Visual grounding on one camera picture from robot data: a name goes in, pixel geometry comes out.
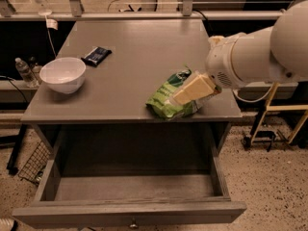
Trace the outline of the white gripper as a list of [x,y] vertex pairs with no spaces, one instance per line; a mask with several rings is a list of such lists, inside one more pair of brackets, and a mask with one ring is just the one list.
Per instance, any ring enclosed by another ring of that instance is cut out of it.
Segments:
[[237,75],[232,64],[233,48],[242,36],[244,33],[230,37],[209,37],[210,50],[205,64],[208,74],[194,72],[172,95],[172,102],[176,105],[185,105],[191,101],[219,94],[221,88],[239,89],[246,86],[246,82]]

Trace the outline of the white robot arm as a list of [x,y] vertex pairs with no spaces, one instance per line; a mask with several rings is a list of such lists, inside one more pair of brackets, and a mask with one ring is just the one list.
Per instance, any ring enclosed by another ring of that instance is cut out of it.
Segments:
[[215,93],[254,82],[308,80],[308,1],[291,6],[273,26],[230,37],[209,38],[205,71],[193,73],[170,98],[184,105]]

